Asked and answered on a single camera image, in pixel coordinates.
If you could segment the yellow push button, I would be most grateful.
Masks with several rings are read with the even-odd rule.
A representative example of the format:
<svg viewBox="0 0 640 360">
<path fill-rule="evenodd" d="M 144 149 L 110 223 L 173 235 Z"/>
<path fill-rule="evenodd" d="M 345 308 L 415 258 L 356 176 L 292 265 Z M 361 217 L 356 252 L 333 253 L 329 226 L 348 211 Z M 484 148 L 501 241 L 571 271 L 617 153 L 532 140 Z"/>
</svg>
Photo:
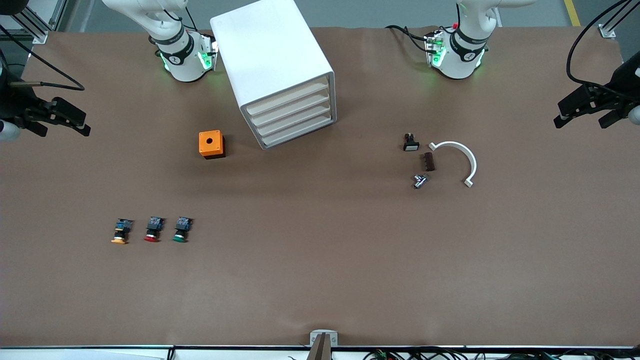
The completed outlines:
<svg viewBox="0 0 640 360">
<path fill-rule="evenodd" d="M 134 221 L 132 219 L 119 218 L 114 228 L 114 235 L 110 241 L 114 244 L 128 244 L 128 236 L 133 228 L 133 224 Z"/>
</svg>

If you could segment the red push button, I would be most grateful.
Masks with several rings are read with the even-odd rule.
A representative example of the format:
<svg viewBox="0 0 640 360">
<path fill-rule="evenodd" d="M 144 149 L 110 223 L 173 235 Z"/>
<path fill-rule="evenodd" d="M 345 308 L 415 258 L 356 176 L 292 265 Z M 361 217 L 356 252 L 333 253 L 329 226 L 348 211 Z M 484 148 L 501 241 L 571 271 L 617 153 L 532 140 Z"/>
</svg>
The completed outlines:
<svg viewBox="0 0 640 360">
<path fill-rule="evenodd" d="M 146 225 L 146 232 L 143 240 L 150 243 L 160 241 L 160 233 L 165 227 L 165 219 L 159 216 L 151 216 Z"/>
</svg>

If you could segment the green push button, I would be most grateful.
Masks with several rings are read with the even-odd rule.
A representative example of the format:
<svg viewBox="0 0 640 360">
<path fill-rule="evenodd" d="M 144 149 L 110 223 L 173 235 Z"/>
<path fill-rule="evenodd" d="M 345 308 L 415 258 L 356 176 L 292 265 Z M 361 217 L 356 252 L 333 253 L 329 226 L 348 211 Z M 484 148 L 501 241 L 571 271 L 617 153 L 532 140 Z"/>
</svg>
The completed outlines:
<svg viewBox="0 0 640 360">
<path fill-rule="evenodd" d="M 194 225 L 194 219 L 186 216 L 178 217 L 174 226 L 174 235 L 172 240 L 176 243 L 188 243 L 189 232 Z"/>
</svg>

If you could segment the orange box with hole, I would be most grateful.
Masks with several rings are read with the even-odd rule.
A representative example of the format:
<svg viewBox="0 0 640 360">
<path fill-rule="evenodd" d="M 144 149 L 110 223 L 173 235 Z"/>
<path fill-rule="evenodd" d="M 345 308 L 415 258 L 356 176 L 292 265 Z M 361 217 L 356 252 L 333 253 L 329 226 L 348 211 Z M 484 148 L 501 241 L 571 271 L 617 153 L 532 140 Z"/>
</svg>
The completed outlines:
<svg viewBox="0 0 640 360">
<path fill-rule="evenodd" d="M 218 129 L 199 132 L 198 151 L 207 160 L 225 158 L 226 138 Z"/>
</svg>

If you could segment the aluminium frame post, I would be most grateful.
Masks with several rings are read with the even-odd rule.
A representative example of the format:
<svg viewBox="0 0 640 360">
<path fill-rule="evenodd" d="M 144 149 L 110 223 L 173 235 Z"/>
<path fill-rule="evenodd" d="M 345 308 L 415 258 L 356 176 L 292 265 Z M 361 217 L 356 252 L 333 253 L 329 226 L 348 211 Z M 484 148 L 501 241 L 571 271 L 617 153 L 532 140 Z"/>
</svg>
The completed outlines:
<svg viewBox="0 0 640 360">
<path fill-rule="evenodd" d="M 45 44 L 57 31 L 69 0 L 0 0 L 0 27 L 17 39 Z"/>
<path fill-rule="evenodd" d="M 601 23 L 598 23 L 599 34 L 604 39 L 616 38 L 617 27 L 637 9 L 640 9 L 640 0 L 620 0 L 618 5 L 602 16 Z"/>
</svg>

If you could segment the white curved bracket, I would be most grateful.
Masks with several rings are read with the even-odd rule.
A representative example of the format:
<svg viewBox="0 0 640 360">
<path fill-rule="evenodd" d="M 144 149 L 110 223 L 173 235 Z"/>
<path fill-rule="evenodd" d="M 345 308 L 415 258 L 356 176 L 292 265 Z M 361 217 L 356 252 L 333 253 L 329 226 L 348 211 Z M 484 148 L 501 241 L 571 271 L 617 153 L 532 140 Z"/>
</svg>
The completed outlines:
<svg viewBox="0 0 640 360">
<path fill-rule="evenodd" d="M 470 173 L 463 180 L 463 183 L 467 188 L 473 187 L 474 177 L 478 170 L 478 161 L 473 151 L 471 151 L 470 148 L 468 148 L 468 146 L 457 141 L 442 141 L 439 143 L 434 143 L 434 142 L 429 143 L 429 148 L 432 151 L 436 151 L 436 150 L 439 150 L 440 148 L 446 148 L 446 147 L 458 150 L 466 156 L 470 164 Z"/>
</svg>

